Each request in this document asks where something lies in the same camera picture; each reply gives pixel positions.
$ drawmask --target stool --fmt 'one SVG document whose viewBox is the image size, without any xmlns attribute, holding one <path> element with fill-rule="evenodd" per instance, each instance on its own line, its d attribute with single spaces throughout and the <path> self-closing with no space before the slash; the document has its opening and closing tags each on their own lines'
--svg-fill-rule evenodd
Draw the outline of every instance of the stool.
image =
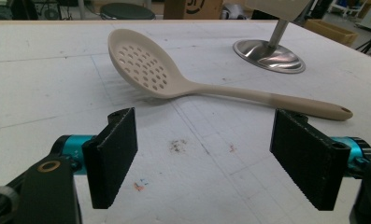
<svg viewBox="0 0 371 224">
<path fill-rule="evenodd" d="M 127 3 L 110 3 L 101 7 L 103 20 L 154 20 L 155 14 L 149 9 Z"/>
</svg>

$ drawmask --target cardboard box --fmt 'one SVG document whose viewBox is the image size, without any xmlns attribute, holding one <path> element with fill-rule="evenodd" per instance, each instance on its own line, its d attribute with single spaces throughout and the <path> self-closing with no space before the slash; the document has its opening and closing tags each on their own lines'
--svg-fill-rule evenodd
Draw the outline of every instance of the cardboard box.
<svg viewBox="0 0 371 224">
<path fill-rule="evenodd" d="M 309 31 L 351 47 L 358 34 L 322 20 L 307 20 L 304 26 Z"/>
<path fill-rule="evenodd" d="M 218 20 L 222 0 L 165 0 L 165 20 Z"/>
</svg>

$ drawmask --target table surface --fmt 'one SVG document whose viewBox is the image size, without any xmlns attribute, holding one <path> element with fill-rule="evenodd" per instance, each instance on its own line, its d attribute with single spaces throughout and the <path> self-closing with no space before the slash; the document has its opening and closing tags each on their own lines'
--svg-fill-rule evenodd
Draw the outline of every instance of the table surface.
<svg viewBox="0 0 371 224">
<path fill-rule="evenodd" d="M 305 61 L 302 74 L 266 71 L 234 53 L 237 40 L 268 40 L 275 25 L 0 22 L 0 185 L 59 136 L 98 134 L 108 114 L 134 106 L 138 153 L 114 204 L 93 210 L 86 177 L 75 178 L 84 223 L 349 223 L 360 181 L 344 178 L 335 210 L 316 210 L 269 152 L 274 108 L 211 95 L 151 98 L 122 79 L 107 51 L 111 31 L 138 31 L 192 81 L 343 105 L 352 119 L 309 123 L 371 145 L 371 58 L 293 24 L 280 44 Z"/>
</svg>

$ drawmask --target floor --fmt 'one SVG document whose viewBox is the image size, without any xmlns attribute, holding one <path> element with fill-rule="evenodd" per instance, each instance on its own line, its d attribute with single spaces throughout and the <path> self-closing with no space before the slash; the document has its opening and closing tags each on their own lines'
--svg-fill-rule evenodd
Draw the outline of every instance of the floor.
<svg viewBox="0 0 371 224">
<path fill-rule="evenodd" d="M 85 17 L 87 20 L 101 20 L 98 13 L 95 11 L 98 10 L 98 6 L 93 4 L 86 3 L 85 5 Z M 162 6 L 152 6 L 155 7 L 154 10 L 157 16 L 157 20 L 163 19 L 163 10 Z M 67 19 L 71 17 L 72 20 L 80 20 L 80 13 L 78 7 L 61 7 L 63 19 Z M 350 30 L 358 34 L 357 39 L 351 45 L 353 49 L 357 49 L 362 44 L 366 43 L 371 39 L 371 30 L 364 29 L 363 27 L 359 27 L 356 25 L 358 21 L 361 19 L 354 18 L 352 16 L 348 16 L 347 18 L 343 18 L 339 13 L 326 13 L 322 18 L 323 21 L 330 22 L 336 26 L 342 27 L 344 29 Z"/>
</svg>

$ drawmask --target beige slotted spoon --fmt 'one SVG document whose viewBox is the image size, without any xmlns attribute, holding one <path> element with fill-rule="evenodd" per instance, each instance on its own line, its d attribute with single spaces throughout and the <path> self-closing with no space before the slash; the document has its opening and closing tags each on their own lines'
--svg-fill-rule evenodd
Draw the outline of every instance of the beige slotted spoon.
<svg viewBox="0 0 371 224">
<path fill-rule="evenodd" d="M 340 105 L 192 82 L 180 73 L 174 61 L 161 47 L 132 30 L 113 31 L 108 38 L 108 50 L 115 68 L 127 82 L 157 98 L 174 98 L 191 93 L 217 94 L 252 100 L 324 119 L 346 120 L 353 116 L 351 111 Z"/>
</svg>

